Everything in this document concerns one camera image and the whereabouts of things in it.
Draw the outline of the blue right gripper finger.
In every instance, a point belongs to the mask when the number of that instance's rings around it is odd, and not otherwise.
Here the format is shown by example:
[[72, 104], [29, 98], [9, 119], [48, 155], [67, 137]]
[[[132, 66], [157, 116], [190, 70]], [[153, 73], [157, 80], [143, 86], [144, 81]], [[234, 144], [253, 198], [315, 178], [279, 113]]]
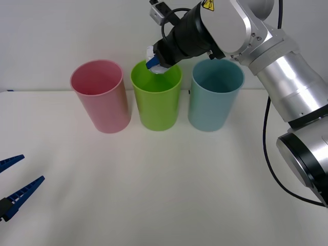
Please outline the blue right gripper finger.
[[146, 67], [148, 70], [159, 65], [159, 59], [157, 56], [153, 56], [149, 61], [146, 62]]

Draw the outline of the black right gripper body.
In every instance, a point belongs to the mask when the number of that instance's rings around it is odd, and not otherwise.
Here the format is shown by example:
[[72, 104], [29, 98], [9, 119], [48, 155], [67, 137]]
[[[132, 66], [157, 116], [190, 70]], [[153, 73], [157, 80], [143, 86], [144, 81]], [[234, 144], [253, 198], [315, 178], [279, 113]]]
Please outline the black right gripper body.
[[163, 39], [153, 45], [153, 52], [164, 68], [171, 68], [179, 62], [179, 53], [176, 53]]

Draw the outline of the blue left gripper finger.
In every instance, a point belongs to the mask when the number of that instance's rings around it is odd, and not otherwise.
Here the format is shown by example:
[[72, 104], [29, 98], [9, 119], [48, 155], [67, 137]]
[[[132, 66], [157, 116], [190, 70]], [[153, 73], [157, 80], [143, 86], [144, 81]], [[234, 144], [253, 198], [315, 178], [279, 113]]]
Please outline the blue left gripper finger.
[[10, 157], [10, 158], [1, 160], [0, 161], [0, 173], [7, 170], [8, 168], [13, 166], [17, 162], [23, 160], [24, 158], [25, 158], [25, 156], [23, 154], [21, 154], [21, 155], [18, 155], [18, 156], [14, 156], [14, 157]]
[[1, 199], [1, 220], [9, 221], [44, 180], [45, 177], [41, 176], [10, 196]]

